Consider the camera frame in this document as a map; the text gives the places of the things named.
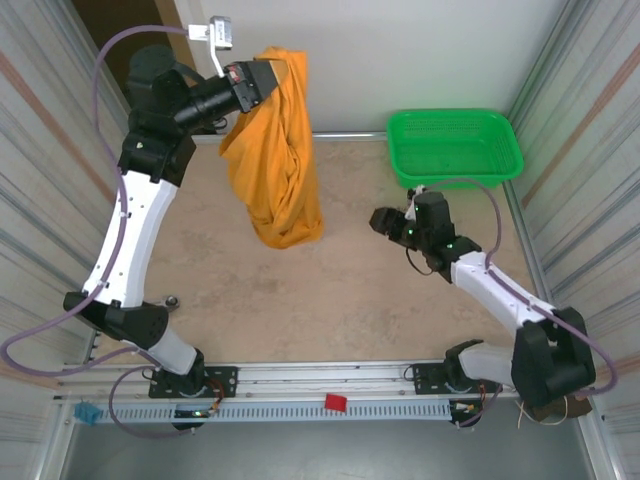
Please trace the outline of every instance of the red block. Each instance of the red block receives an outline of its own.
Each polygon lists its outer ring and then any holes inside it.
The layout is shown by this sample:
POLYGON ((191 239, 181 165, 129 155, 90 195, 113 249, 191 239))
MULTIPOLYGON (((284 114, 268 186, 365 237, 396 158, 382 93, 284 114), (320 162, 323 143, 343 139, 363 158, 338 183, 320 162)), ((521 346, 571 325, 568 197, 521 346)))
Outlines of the red block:
POLYGON ((327 393, 327 398, 324 401, 324 408, 327 410, 336 410, 337 412, 345 413, 347 411, 347 397, 327 393))

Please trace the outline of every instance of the screw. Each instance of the screw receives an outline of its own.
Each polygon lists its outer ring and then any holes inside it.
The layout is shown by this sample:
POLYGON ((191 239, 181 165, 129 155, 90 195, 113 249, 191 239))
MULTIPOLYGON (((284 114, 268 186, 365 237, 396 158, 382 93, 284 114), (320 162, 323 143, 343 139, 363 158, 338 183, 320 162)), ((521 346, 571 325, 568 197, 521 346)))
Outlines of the screw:
POLYGON ((180 300, 178 299, 178 297, 169 295, 164 303, 167 307, 175 307, 176 305, 178 305, 178 303, 180 303, 180 300))

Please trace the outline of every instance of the black mounting plate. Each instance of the black mounting plate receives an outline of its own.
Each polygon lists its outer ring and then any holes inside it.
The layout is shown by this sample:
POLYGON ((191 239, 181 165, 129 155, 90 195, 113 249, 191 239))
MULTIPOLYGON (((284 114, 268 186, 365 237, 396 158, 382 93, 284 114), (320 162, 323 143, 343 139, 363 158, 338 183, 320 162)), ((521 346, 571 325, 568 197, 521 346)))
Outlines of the black mounting plate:
MULTIPOLYGON (((233 398, 236 396, 236 388, 238 386, 238 367, 205 367, 205 377, 218 380, 224 389, 225 398, 233 398)), ((168 390, 164 382, 158 381, 159 374, 154 371, 151 376, 151 385, 149 386, 149 398, 216 398, 217 394, 208 385, 200 395, 195 397, 185 397, 179 392, 168 390)))
MULTIPOLYGON (((464 385, 457 385, 456 388, 447 382, 442 363, 414 363, 409 368, 413 372, 413 386, 416 395, 450 395, 450 394, 477 394, 480 392, 480 382, 469 380, 464 385)), ((492 395, 498 389, 498 384, 482 380, 487 395, 492 395)))

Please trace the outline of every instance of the white wall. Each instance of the white wall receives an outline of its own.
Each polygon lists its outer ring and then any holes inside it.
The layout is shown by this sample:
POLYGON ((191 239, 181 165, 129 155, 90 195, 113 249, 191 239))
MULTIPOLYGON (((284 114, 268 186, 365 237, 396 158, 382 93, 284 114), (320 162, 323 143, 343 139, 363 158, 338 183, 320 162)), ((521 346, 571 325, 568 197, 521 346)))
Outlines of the white wall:
MULTIPOLYGON (((565 0, 176 0, 182 23, 230 16, 228 63, 306 50, 314 131, 382 130, 406 108, 506 112, 565 0)), ((206 46, 199 71, 212 75, 206 46)))

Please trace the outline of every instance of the corrugated metal wall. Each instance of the corrugated metal wall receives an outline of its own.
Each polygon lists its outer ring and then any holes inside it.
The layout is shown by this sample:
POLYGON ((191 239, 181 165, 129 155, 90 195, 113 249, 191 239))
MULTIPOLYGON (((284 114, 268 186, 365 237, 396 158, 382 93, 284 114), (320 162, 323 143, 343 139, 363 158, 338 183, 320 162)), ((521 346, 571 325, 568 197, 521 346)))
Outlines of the corrugated metal wall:
POLYGON ((573 3, 512 115, 513 184, 551 295, 617 362, 601 413, 640 478, 640 2, 573 3))
MULTIPOLYGON (((62 312, 64 293, 93 266, 112 210, 114 182, 90 121, 94 51, 70 15, 63 2, 0 2, 0 341, 62 312)), ((126 117, 113 91, 104 87, 102 98, 101 124, 115 147, 126 117)), ((83 360, 89 332, 70 320, 11 353, 59 369, 83 360)), ((0 365, 0 476, 22 478, 51 392, 2 375, 15 372, 0 365)))

